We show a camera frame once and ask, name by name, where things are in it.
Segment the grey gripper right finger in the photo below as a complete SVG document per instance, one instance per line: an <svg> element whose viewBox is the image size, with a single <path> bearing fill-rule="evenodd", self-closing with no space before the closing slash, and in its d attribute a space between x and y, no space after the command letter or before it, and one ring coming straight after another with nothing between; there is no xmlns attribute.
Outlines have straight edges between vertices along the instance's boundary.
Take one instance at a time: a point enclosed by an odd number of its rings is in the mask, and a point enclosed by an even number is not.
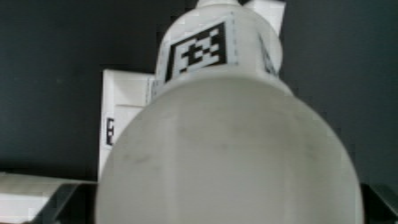
<svg viewBox="0 0 398 224"><path fill-rule="evenodd" d="M398 194L386 185L361 185L365 224L398 224Z"/></svg>

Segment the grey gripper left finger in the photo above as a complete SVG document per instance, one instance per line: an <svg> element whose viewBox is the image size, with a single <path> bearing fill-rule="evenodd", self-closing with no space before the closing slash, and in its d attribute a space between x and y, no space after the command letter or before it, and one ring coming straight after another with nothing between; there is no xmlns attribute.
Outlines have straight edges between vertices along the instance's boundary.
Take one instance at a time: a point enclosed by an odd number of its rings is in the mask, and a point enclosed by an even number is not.
<svg viewBox="0 0 398 224"><path fill-rule="evenodd" d="M63 184L29 224L95 224L96 189L96 184Z"/></svg>

